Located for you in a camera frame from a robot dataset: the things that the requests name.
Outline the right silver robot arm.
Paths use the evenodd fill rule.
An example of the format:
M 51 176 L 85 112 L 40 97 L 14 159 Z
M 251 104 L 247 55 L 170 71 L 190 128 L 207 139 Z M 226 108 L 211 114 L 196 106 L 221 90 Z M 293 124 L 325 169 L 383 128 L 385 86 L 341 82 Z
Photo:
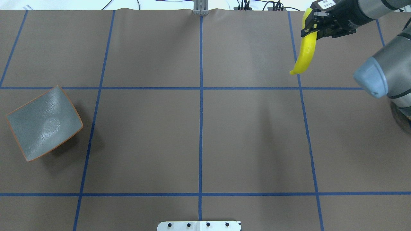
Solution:
M 314 57 L 317 40 L 340 38 L 380 17 L 410 5 L 409 0 L 317 0 L 302 18 L 300 53 L 291 75 L 305 72 Z M 387 96 L 407 119 L 411 108 L 410 22 L 353 74 L 374 98 Z

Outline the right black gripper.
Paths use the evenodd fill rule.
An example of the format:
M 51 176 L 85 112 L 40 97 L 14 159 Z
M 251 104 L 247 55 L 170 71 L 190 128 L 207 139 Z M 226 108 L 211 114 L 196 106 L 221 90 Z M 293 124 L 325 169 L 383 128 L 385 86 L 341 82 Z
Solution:
M 301 38 L 315 35 L 316 39 L 339 38 L 356 32 L 356 29 L 370 22 L 370 18 L 361 9 L 358 0 L 341 0 L 330 10 L 308 8 L 305 11 L 305 22 L 324 21 L 324 28 L 303 28 Z

